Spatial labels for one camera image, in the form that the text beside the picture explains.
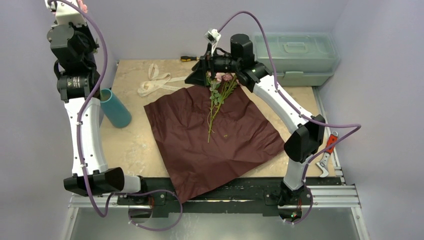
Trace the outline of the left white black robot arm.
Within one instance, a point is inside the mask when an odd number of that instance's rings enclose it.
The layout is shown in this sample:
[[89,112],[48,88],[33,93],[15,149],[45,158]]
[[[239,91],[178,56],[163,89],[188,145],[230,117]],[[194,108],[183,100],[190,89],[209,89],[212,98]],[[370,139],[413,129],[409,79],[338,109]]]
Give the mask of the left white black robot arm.
[[138,205],[146,203],[149,191],[142,176],[124,174],[120,167],[109,168],[105,159],[99,116],[100,92],[94,90],[100,78],[94,58],[99,47],[88,26],[73,23],[52,26],[47,33],[50,49],[57,58],[53,70],[57,89],[64,102],[73,145],[72,176],[64,188],[87,197],[108,193],[128,193]]

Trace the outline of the dark maroon wrapping paper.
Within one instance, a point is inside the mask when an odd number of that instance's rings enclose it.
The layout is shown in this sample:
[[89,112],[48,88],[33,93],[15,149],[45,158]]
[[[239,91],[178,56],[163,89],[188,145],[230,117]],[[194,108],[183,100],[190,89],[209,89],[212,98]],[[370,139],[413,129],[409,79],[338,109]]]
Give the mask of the dark maroon wrapping paper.
[[242,88],[236,88],[220,107],[208,143],[210,107],[209,90],[197,85],[144,107],[166,171],[183,203],[244,175],[284,150],[280,133]]

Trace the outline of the large pink rose stem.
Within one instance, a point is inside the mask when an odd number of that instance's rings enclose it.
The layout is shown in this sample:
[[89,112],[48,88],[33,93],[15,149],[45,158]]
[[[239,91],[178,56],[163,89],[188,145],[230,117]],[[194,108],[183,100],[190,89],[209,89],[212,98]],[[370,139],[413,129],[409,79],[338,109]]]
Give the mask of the large pink rose stem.
[[77,3],[78,3],[78,6],[79,6],[79,8],[85,13],[85,14],[87,14],[88,13],[88,7],[87,7],[87,5],[84,3],[84,1],[83,0],[77,0]]

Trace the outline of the mauve rose leafy stem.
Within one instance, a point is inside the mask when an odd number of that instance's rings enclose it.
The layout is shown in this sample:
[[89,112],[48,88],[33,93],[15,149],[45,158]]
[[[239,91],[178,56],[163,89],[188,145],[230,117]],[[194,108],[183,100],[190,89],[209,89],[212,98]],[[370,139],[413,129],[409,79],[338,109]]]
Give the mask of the mauve rose leafy stem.
[[226,81],[226,86],[223,89],[223,101],[221,104],[218,105],[219,110],[221,106],[224,104],[225,99],[228,98],[233,91],[238,87],[239,83],[237,80],[237,77],[233,73],[217,73],[223,75],[223,80]]

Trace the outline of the small pink rose stem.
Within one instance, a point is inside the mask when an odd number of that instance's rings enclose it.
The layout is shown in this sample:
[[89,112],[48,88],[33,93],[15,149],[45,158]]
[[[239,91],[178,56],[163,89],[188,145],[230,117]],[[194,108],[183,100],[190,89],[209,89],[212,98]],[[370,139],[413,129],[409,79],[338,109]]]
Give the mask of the small pink rose stem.
[[214,133],[212,130],[213,121],[217,111],[219,110],[219,105],[223,102],[223,92],[224,87],[226,86],[226,81],[223,80],[223,75],[220,73],[212,74],[210,71],[206,73],[206,80],[209,84],[209,92],[210,92],[210,112],[207,117],[208,123],[208,137],[207,142],[210,142],[211,133]]

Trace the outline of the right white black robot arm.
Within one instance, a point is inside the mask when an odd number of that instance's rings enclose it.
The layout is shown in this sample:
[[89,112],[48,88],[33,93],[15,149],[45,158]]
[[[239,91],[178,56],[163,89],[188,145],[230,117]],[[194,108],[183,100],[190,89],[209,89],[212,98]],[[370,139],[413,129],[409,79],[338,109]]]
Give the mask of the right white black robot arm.
[[308,162],[323,143],[324,117],[313,115],[289,96],[278,83],[276,74],[255,59],[253,42],[248,35],[233,35],[230,51],[223,50],[221,53],[218,53],[217,47],[221,34],[217,29],[207,31],[204,37],[208,40],[205,54],[199,58],[184,82],[209,89],[210,119],[238,83],[271,107],[290,132],[284,144],[289,161],[280,196],[284,202],[294,203],[304,189]]

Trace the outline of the cream printed ribbon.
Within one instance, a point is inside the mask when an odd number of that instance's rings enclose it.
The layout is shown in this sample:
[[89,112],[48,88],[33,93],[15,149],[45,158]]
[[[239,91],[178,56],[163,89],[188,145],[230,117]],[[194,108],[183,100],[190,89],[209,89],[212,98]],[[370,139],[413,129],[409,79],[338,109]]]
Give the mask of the cream printed ribbon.
[[187,76],[172,77],[170,72],[160,74],[157,64],[152,63],[148,68],[148,80],[142,81],[137,89],[140,97],[146,97],[151,93],[159,90],[178,91],[181,87],[171,86],[168,83],[183,82]]

